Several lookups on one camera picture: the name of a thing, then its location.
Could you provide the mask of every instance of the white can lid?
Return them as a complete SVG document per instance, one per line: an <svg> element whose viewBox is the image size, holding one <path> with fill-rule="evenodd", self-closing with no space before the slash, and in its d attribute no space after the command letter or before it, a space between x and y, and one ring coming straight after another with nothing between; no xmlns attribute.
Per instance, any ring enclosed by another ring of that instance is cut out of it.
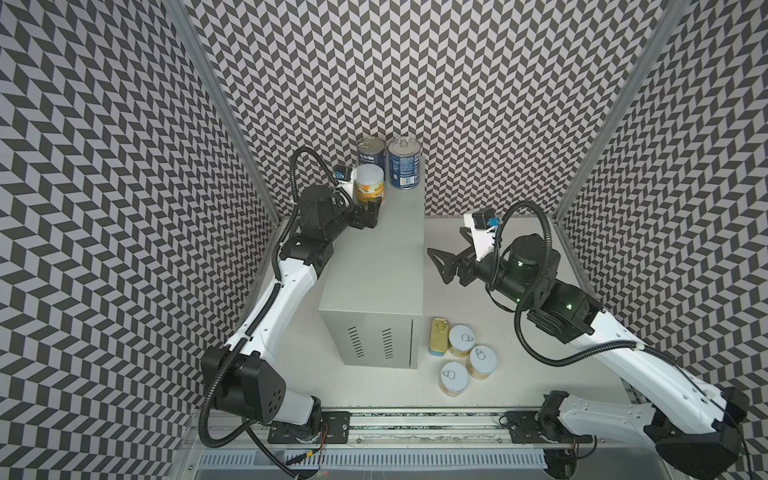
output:
<svg viewBox="0 0 768 480"><path fill-rule="evenodd" d="M384 181L384 170L376 164L362 164L357 167L356 182L361 185L373 185Z"/></svg>
<svg viewBox="0 0 768 480"><path fill-rule="evenodd" d="M440 382L445 389L451 392L463 392L469 385L469 372L467 367L459 362L448 362L440 371Z"/></svg>
<svg viewBox="0 0 768 480"><path fill-rule="evenodd" d="M478 345L469 353L469 361L472 362L472 368L478 373L488 375L496 370L498 360L496 352L489 346Z"/></svg>
<svg viewBox="0 0 768 480"><path fill-rule="evenodd" d="M472 332L472 329L466 325L456 325L448 334L448 340L450 340L453 348L466 352L475 346L475 332Z"/></svg>

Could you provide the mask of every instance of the black and white geometric wallpaper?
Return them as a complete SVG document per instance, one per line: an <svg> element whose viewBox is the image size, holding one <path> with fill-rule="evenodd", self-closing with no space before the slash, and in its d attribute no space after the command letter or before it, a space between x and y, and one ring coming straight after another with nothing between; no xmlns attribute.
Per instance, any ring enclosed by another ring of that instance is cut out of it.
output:
<svg viewBox="0 0 768 480"><path fill-rule="evenodd" d="M753 406L768 478L768 4L693 2L565 219L625 325ZM747 478L739 460L726 478Z"/></svg>
<svg viewBox="0 0 768 480"><path fill-rule="evenodd" d="M159 478L270 228L158 0L0 2L0 478Z"/></svg>
<svg viewBox="0 0 768 480"><path fill-rule="evenodd" d="M367 134L423 143L427 214L553 211L665 5L187 0L283 214L292 150L351 164Z"/></svg>

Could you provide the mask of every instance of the white table surface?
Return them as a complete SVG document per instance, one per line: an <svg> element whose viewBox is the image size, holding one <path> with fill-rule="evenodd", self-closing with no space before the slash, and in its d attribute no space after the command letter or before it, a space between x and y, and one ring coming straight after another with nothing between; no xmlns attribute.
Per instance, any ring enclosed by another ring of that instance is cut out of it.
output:
<svg viewBox="0 0 768 480"><path fill-rule="evenodd" d="M504 244L516 236L541 232L535 218L515 218L513 222L505 228ZM425 249L433 247L453 253L464 250L468 243L458 232L461 226L461 219L426 219ZM562 255L558 278L577 284L556 237L554 248ZM343 254L336 251L334 256ZM418 368L344 365L317 310L323 288L321 277L304 297L280 341L274 367L288 387L320 397L324 407L333 408L539 406L543 395L553 389L599 402L629 403L620 378L595 359L553 368L531 358L515 338L512 315L490 301L480 280L462 287L457 277L453 283L445 285L426 252L424 268L425 315ZM271 278L270 272L265 286ZM514 308L514 303L498 293L496 296L498 301ZM499 359L499 366L489 379L470 379L469 387L457 397L445 395L438 387L442 365L454 358L450 353L437 357L427 351L429 321L435 316L448 319L452 325L469 325L475 331L478 344L489 345ZM523 331L531 346L543 355L562 358L575 352L535 328L527 322L525 315Z"/></svg>

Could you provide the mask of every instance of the can label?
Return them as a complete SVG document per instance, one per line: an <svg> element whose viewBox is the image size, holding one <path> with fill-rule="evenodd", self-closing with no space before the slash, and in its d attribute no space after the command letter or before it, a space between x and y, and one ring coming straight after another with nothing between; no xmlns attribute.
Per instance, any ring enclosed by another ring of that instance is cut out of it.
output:
<svg viewBox="0 0 768 480"><path fill-rule="evenodd" d="M408 157L400 157L390 152L389 174L395 188L407 189L419 184L419 159L421 156L421 152Z"/></svg>
<svg viewBox="0 0 768 480"><path fill-rule="evenodd" d="M382 172L386 173L386 154L384 150L380 152L376 152L374 154L364 154L364 153L358 153L357 154L357 161L362 164L375 164L379 165L382 169Z"/></svg>
<svg viewBox="0 0 768 480"><path fill-rule="evenodd" d="M381 197L384 201L384 182L378 182L371 185L356 184L355 193L357 194L357 200L361 203L367 203L369 200L373 200L376 197Z"/></svg>

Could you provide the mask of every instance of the black mounting plate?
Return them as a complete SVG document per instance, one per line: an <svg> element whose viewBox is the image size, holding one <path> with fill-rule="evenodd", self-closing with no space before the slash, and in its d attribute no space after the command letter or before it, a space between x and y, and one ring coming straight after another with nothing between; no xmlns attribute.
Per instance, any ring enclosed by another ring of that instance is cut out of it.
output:
<svg viewBox="0 0 768 480"><path fill-rule="evenodd" d="M321 435L326 431L326 426L328 427L326 444L346 443L349 437L349 412L323 412L320 416ZM270 426L270 436L267 441L273 444L311 445L319 444L320 437L316 439L316 442L302 442L296 436L288 433L286 428L277 422L275 425Z"/></svg>
<svg viewBox="0 0 768 480"><path fill-rule="evenodd" d="M545 439L538 432L538 423L536 422L536 412L532 411L511 411L505 412L499 419L502 426L507 427L512 443L552 443ZM592 435L577 435L577 443L592 443ZM564 439L562 443L573 442L573 437Z"/></svg>

